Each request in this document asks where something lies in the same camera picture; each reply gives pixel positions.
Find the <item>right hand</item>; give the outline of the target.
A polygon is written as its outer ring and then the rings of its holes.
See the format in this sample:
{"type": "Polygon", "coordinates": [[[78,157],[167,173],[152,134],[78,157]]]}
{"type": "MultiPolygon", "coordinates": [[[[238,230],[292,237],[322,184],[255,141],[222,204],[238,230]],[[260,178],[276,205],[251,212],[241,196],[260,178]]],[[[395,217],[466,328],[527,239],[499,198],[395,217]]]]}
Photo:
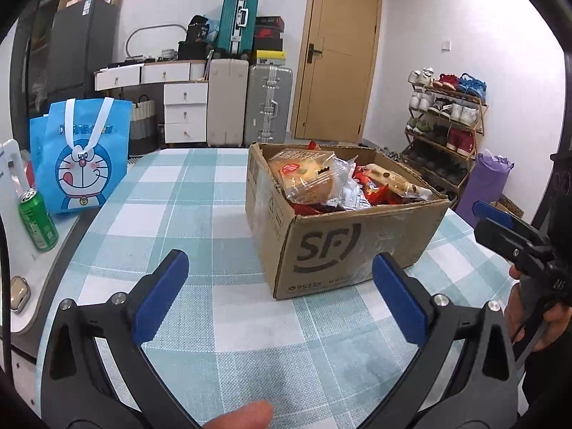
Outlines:
{"type": "MultiPolygon", "coordinates": [[[[516,344],[522,341],[526,334],[526,328],[523,324],[533,309],[532,301],[535,298],[535,293],[532,290],[533,281],[530,277],[523,275],[515,265],[510,266],[509,276],[516,280],[517,284],[513,284],[511,288],[504,318],[512,343],[516,344]]],[[[543,314],[542,320],[546,324],[546,330],[532,350],[541,351],[557,341],[568,327],[570,319],[571,308],[561,302],[557,302],[547,310],[543,314]]]]}

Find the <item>left hand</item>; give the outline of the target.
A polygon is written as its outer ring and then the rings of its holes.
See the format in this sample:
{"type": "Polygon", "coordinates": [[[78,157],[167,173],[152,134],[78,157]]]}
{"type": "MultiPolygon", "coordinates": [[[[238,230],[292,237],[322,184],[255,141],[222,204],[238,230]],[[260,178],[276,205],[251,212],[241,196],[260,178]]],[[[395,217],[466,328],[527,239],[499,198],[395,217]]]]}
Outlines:
{"type": "Polygon", "coordinates": [[[271,425],[273,406],[256,401],[227,414],[221,414],[204,424],[204,429],[267,429],[271,425]]]}

